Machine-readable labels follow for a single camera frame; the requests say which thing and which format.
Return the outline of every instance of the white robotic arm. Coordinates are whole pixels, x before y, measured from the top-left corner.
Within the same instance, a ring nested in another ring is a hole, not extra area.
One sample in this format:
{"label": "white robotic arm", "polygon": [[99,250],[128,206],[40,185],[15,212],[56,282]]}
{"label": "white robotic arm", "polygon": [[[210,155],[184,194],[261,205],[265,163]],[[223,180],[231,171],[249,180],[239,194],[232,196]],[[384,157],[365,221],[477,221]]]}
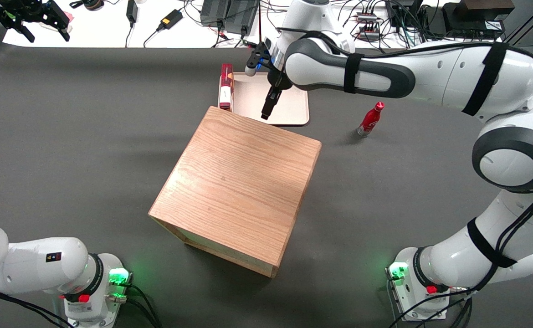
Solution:
{"label": "white robotic arm", "polygon": [[9,243],[0,228],[0,294],[56,293],[64,300],[70,325],[112,327],[129,273],[111,254],[90,254],[82,241],[52,237]]}
{"label": "white robotic arm", "polygon": [[485,124],[473,147],[475,171],[502,188],[458,233],[396,256],[388,272],[404,320],[444,319],[450,287],[475,290],[533,274],[533,57],[505,44],[450,41],[381,56],[352,54],[337,21],[318,26],[311,19],[328,16],[329,7],[326,0],[293,0],[272,57],[261,52],[247,62],[247,71],[255,62],[270,69],[263,118],[291,85],[462,111]]}

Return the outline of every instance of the red bottle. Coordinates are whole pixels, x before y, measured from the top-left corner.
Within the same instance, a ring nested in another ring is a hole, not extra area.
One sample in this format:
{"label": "red bottle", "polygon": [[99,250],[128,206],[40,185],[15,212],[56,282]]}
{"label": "red bottle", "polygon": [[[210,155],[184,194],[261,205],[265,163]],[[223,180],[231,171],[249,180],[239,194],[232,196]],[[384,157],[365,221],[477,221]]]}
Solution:
{"label": "red bottle", "polygon": [[375,127],[376,123],[379,121],[379,113],[384,109],[383,102],[377,102],[376,106],[366,114],[362,124],[358,127],[358,134],[362,137],[367,137],[372,129]]}

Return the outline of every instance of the black table surface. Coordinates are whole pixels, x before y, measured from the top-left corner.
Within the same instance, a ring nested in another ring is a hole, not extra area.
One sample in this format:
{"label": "black table surface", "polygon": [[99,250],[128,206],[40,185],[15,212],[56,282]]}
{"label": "black table surface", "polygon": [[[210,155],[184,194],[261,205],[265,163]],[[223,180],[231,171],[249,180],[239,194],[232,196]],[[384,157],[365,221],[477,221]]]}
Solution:
{"label": "black table surface", "polygon": [[[248,54],[0,44],[0,227],[12,242],[73,236],[117,255],[167,328],[389,326],[384,267],[404,247],[449,237],[498,193],[471,166],[480,123],[385,99],[371,136],[358,139],[379,99],[310,92],[309,125],[287,129],[323,148],[271,280],[182,244],[147,216],[216,103],[221,63],[241,71]],[[20,297],[52,308],[45,293]],[[427,327],[447,327],[458,311]],[[123,305],[117,328],[147,326]],[[50,324],[0,301],[0,327]],[[533,276],[483,289],[469,327],[533,327]]]}

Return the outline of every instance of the warning label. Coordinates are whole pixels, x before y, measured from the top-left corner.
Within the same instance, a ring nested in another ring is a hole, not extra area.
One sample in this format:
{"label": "warning label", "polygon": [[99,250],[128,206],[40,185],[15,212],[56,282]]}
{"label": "warning label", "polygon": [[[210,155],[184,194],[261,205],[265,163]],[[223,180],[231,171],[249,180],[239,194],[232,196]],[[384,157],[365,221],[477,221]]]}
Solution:
{"label": "warning label", "polygon": [[80,304],[68,304],[68,311],[73,313],[83,313],[83,312],[90,312],[92,311],[92,304],[90,302],[88,303],[80,303]]}

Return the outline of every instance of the wooden box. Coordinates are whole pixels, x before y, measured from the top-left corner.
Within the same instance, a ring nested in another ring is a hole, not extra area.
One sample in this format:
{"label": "wooden box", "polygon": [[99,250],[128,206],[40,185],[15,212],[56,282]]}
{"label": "wooden box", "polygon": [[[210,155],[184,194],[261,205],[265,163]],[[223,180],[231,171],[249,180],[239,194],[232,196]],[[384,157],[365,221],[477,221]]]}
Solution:
{"label": "wooden box", "polygon": [[188,245],[274,277],[320,150],[210,107],[149,215]]}

